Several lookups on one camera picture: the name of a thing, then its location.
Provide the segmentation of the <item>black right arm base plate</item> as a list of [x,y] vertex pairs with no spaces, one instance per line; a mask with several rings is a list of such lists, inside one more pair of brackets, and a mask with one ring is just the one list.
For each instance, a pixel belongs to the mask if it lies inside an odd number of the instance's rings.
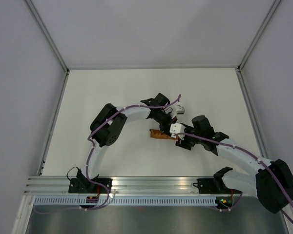
[[199,194],[231,195],[241,193],[238,190],[227,188],[222,180],[215,178],[198,178],[192,185],[198,189]]

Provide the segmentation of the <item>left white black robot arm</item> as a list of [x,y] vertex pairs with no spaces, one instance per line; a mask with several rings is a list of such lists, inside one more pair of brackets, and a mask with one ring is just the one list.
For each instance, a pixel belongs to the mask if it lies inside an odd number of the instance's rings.
[[108,148],[119,138],[125,124],[137,120],[152,119],[159,124],[158,135],[171,138],[170,127],[177,122],[175,106],[178,98],[170,102],[163,94],[155,98],[141,100],[127,107],[116,107],[106,104],[90,125],[90,135],[87,140],[91,148],[86,163],[79,168],[75,178],[70,179],[70,193],[94,193],[99,187],[109,192],[106,182],[98,179],[99,170]]

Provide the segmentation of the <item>orange-brown cloth napkin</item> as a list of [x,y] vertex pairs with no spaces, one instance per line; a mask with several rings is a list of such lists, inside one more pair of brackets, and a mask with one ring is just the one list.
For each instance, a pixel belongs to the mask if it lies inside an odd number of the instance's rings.
[[155,139],[171,139],[171,140],[178,140],[178,137],[171,137],[170,135],[167,135],[160,130],[157,129],[150,129],[150,137]]

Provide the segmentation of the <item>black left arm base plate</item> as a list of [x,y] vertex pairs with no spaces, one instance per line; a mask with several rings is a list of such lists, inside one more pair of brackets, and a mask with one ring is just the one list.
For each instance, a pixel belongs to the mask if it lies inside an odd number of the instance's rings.
[[98,178],[96,183],[91,183],[87,179],[80,182],[77,178],[70,180],[69,194],[107,194],[111,191],[111,178]]

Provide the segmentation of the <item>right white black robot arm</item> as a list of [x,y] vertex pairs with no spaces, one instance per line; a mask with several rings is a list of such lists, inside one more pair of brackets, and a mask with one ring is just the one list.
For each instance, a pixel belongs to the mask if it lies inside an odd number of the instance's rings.
[[192,119],[192,125],[174,123],[169,132],[177,137],[176,146],[191,150],[202,145],[206,151],[224,158],[241,168],[239,173],[225,167],[213,175],[213,187],[223,193],[233,189],[259,200],[269,212],[275,214],[293,202],[293,175],[283,160],[271,161],[256,156],[239,146],[222,132],[214,131],[205,116]]

